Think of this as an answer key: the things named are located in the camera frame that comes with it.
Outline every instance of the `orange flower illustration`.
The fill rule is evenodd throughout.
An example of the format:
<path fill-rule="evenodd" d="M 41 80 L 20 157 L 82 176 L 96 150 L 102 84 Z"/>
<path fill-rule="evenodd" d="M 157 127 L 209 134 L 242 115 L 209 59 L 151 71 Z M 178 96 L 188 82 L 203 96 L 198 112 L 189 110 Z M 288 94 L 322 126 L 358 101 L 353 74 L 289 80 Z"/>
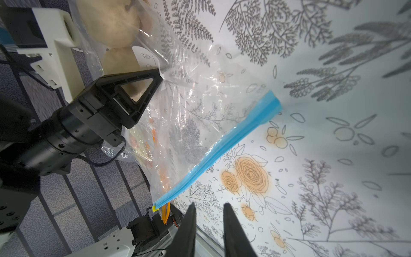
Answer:
<path fill-rule="evenodd" d="M 295 251 L 294 247 L 292 247 L 289 243 L 285 242 L 285 239 L 283 239 L 278 232 L 278 230 L 275 228 L 275 226 L 271 223 L 271 226 L 273 230 L 270 231 L 272 237 L 274 238 L 274 242 L 282 249 L 284 249 L 283 253 L 291 253 L 292 256 L 295 256 L 293 251 Z"/>
<path fill-rule="evenodd" d="M 251 157 L 239 157 L 236 170 L 243 185 L 253 193 L 265 193 L 268 190 L 268 174 Z"/>
<path fill-rule="evenodd" d="M 243 205 L 241 206 L 242 213 L 244 216 L 249 219 L 250 221 L 256 220 L 256 216 L 254 214 L 254 211 L 248 206 L 248 205 Z"/>
<path fill-rule="evenodd" d="M 224 171 L 221 173 L 221 179 L 224 186 L 231 193 L 237 193 L 240 190 L 241 181 L 231 172 Z"/>
<path fill-rule="evenodd" d="M 283 239 L 281 236 L 274 231 L 271 230 L 271 235 L 274 238 L 274 242 L 280 247 L 280 248 L 285 248 L 285 244 L 283 242 Z"/>
<path fill-rule="evenodd" d="M 294 146 L 289 143 L 289 141 L 296 141 L 296 140 L 301 140 L 304 137 L 303 136 L 291 136 L 291 137 L 286 137 L 286 125 L 279 131 L 280 127 L 275 124 L 274 122 L 270 121 L 270 124 L 272 127 L 269 127 L 267 129 L 267 142 L 274 144 L 276 147 L 280 149 L 285 149 L 287 147 L 290 148 L 291 152 L 297 156 L 296 150 Z"/>

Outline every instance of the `plastic bag with food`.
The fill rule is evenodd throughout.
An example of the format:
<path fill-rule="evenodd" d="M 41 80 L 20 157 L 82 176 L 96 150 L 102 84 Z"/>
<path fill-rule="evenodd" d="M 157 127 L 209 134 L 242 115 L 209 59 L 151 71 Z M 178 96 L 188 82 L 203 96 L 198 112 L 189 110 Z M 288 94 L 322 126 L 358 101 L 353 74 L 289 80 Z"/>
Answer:
<path fill-rule="evenodd" d="M 144 1 L 69 0 L 93 78 L 159 68 L 163 77 L 127 149 L 164 206 L 281 106 L 220 46 L 193 53 Z M 123 86 L 138 101 L 148 82 Z"/>

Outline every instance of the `blue zipper seal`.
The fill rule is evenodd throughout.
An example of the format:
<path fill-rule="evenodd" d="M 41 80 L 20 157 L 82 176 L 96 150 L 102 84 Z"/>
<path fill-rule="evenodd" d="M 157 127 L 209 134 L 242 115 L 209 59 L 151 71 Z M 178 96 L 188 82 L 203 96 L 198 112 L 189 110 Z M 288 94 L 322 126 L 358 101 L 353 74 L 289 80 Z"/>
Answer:
<path fill-rule="evenodd" d="M 233 127 L 229 133 L 215 143 L 198 165 L 196 165 L 173 189 L 165 193 L 154 203 L 153 210 L 159 209 L 161 206 L 176 198 L 194 183 L 206 169 L 210 168 L 218 158 L 234 147 L 256 127 L 268 122 L 280 111 L 281 104 L 270 90 L 263 96 L 256 106 L 254 106 L 245 120 L 237 124 L 236 127 Z"/>

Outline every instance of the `potato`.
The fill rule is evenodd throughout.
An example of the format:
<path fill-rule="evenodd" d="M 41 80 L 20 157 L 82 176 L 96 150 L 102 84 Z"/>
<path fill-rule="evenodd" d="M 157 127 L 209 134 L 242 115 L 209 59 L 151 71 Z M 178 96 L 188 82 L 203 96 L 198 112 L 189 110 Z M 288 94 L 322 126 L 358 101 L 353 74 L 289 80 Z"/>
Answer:
<path fill-rule="evenodd" d="M 140 29 L 137 8 L 132 3 L 132 0 L 77 0 L 77 8 L 93 39 L 120 48 L 130 46 Z"/>
<path fill-rule="evenodd" d="M 112 48 L 106 52 L 102 60 L 104 74 L 118 74 L 136 72 L 141 70 L 140 65 L 131 47 Z M 124 91 L 133 99 L 138 101 L 147 88 L 144 81 L 133 82 L 122 86 Z"/>

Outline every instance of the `botanical pattern backdrop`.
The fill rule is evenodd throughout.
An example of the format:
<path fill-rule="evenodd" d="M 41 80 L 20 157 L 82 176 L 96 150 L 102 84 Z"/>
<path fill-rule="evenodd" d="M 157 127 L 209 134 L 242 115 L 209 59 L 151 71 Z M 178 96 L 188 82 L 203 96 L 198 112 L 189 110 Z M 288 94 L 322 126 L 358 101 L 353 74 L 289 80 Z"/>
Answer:
<path fill-rule="evenodd" d="M 411 0 L 150 4 L 190 50 L 222 45 L 284 109 L 178 196 L 180 210 L 194 202 L 223 245 L 229 202 L 259 256 L 411 256 Z"/>

